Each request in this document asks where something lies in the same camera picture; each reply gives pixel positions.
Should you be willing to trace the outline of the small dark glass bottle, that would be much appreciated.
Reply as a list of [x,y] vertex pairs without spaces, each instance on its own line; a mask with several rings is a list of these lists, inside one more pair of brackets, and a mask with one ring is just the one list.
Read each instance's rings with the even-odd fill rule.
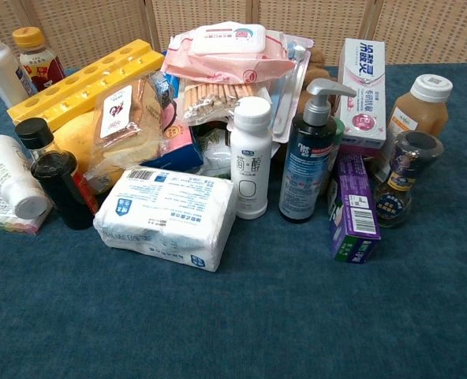
[[395,227],[404,222],[412,204],[410,190],[443,152],[441,141],[428,133],[409,130],[396,136],[390,173],[374,192],[375,212],[381,227]]

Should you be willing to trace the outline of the white yogurt drink bottle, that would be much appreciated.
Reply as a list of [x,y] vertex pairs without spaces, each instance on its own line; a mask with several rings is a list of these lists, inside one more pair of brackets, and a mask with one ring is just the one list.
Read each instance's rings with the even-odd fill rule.
[[237,195],[237,216],[261,217],[267,210],[272,135],[270,103],[257,96],[239,100],[230,133],[230,177]]

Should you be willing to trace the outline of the green white snack bag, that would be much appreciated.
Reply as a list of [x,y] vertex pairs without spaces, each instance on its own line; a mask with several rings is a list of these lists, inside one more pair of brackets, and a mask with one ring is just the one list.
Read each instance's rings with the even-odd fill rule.
[[190,172],[209,177],[230,179],[230,132],[226,123],[208,122],[192,128],[200,146],[203,163]]

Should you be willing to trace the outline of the dark blue pump bottle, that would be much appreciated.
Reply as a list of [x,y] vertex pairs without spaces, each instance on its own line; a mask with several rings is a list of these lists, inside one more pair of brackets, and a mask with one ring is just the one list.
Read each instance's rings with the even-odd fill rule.
[[292,120],[278,202],[283,218],[293,223],[312,217],[328,169],[337,130],[328,97],[357,94],[352,88],[325,78],[313,80],[306,91],[311,98]]

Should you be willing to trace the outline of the biscuit sticks clear bag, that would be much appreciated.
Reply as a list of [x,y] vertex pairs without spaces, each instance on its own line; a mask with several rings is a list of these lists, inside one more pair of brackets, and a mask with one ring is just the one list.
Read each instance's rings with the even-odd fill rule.
[[231,116],[239,100],[257,96],[258,84],[212,84],[180,79],[177,116],[188,126],[198,126]]

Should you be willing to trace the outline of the blue table cloth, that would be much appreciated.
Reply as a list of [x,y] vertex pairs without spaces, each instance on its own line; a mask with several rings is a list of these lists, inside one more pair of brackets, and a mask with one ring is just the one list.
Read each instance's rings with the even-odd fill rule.
[[363,265],[333,260],[327,202],[307,223],[237,220],[216,272],[103,244],[50,214],[0,232],[0,379],[467,379],[467,64],[386,69],[453,82],[445,151]]

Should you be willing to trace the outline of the purple toothpaste box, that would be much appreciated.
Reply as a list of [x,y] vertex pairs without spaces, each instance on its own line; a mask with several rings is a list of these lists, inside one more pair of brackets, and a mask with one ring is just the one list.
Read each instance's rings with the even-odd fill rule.
[[361,156],[340,152],[327,192],[331,255],[362,265],[381,240],[375,203]]

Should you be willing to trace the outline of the sliced bread clear bag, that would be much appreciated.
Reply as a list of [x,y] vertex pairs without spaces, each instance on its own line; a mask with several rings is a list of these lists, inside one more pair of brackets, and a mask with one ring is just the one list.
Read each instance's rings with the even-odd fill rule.
[[161,71],[124,79],[97,99],[91,158],[84,177],[97,193],[123,170],[166,153],[176,119],[174,88]]

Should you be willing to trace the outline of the dark soy sauce bottle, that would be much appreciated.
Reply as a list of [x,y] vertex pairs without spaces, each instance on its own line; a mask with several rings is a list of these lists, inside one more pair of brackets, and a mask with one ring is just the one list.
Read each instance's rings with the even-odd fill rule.
[[99,204],[76,157],[71,152],[45,149],[31,150],[31,154],[31,173],[65,224],[74,230],[91,227]]

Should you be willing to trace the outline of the yellow plastic holed rack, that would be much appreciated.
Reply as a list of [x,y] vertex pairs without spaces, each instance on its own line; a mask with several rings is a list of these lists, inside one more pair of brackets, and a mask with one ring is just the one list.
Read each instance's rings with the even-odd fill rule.
[[7,114],[15,125],[28,118],[42,118],[55,131],[76,116],[91,111],[104,92],[160,69],[163,60],[164,56],[154,51],[150,43],[135,39],[9,108]]

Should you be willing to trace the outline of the orange juice bottle white cap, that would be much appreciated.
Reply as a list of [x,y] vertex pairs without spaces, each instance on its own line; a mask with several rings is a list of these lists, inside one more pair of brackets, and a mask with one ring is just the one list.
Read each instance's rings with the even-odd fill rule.
[[437,74],[418,76],[409,92],[400,96],[387,121],[386,140],[372,163],[372,172],[379,182],[390,173],[394,140],[401,132],[417,130],[438,137],[443,131],[448,111],[446,102],[453,89],[452,82]]

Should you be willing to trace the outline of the clear bottle black cap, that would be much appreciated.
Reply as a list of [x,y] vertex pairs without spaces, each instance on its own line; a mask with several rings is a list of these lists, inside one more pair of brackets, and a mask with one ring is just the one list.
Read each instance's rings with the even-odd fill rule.
[[54,135],[43,118],[29,118],[19,122],[15,132],[33,159],[33,171],[38,175],[49,175],[54,169],[58,147]]

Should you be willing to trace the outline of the red drink bottle yellow cap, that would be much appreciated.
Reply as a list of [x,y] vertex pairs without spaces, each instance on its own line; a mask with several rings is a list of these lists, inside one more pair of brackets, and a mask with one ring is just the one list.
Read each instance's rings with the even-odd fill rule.
[[38,92],[65,78],[59,57],[48,46],[39,28],[18,28],[13,31],[12,36],[21,50],[20,64]]

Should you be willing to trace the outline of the pastel colored chalk box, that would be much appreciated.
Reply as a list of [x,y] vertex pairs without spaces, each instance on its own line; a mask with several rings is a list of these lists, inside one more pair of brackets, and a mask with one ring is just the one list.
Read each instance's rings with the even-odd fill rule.
[[36,235],[51,209],[52,206],[48,203],[47,210],[37,218],[31,220],[21,219],[16,216],[0,194],[0,231]]

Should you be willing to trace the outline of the tall white plastic bottle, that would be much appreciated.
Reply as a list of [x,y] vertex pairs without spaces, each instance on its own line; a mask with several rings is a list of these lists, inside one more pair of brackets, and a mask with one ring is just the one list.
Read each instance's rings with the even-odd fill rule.
[[0,40],[0,98],[11,108],[35,94],[13,52]]

